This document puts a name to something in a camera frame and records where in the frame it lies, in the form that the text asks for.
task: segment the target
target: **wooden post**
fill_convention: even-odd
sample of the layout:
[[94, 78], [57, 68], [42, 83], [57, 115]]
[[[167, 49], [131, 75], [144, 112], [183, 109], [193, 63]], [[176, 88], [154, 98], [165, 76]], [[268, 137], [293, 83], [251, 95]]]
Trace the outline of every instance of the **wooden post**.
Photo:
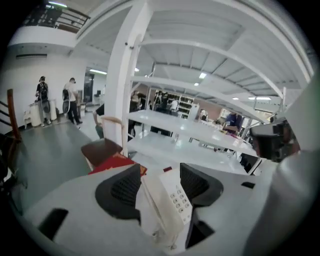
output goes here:
[[7, 90], [6, 96], [7, 96], [8, 112], [9, 112], [9, 118], [12, 126], [13, 135], [16, 140], [21, 141], [21, 135], [17, 125], [16, 114], [15, 114], [14, 90], [13, 89]]

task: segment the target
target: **blue clothing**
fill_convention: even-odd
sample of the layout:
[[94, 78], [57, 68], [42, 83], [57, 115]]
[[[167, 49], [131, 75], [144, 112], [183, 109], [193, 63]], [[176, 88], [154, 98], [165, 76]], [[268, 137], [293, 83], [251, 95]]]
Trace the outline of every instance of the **blue clothing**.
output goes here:
[[[241, 129], [243, 118], [241, 115], [238, 114], [229, 114], [225, 119], [225, 126], [236, 126], [238, 128], [238, 131]], [[228, 131], [228, 133], [235, 134], [236, 131], [234, 130], [228, 130], [224, 129], [225, 131]]]

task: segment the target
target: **white pillar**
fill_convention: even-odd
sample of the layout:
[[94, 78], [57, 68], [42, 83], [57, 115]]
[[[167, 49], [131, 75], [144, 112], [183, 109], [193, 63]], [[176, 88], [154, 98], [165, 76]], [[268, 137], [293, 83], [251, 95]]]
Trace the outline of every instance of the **white pillar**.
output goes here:
[[[138, 40], [145, 36], [153, 10], [146, 0], [136, 1], [119, 30], [113, 45], [106, 77], [104, 96], [104, 115], [122, 120], [125, 124], [124, 113], [129, 111], [127, 95], [130, 93], [130, 77], [135, 73], [139, 50]], [[119, 125], [106, 123], [104, 136], [122, 145], [122, 133]], [[127, 141], [127, 130], [124, 131], [124, 140]]]

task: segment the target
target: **white telephone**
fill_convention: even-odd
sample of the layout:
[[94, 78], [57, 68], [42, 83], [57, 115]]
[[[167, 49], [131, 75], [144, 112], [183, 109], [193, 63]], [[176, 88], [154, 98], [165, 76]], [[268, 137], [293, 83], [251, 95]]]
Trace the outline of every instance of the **white telephone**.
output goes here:
[[145, 175], [141, 177], [141, 184], [161, 226], [160, 233], [164, 232], [157, 243], [174, 249], [179, 233], [192, 216], [192, 205], [180, 184], [180, 169], [159, 176]]

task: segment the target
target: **chair seat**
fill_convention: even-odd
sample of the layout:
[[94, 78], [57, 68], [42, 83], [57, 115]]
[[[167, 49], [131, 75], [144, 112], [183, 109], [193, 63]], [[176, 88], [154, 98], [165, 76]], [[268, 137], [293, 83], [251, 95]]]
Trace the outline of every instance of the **chair seat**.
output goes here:
[[122, 147], [110, 139], [102, 138], [82, 146], [81, 151], [87, 160], [97, 167], [115, 153], [120, 153]]

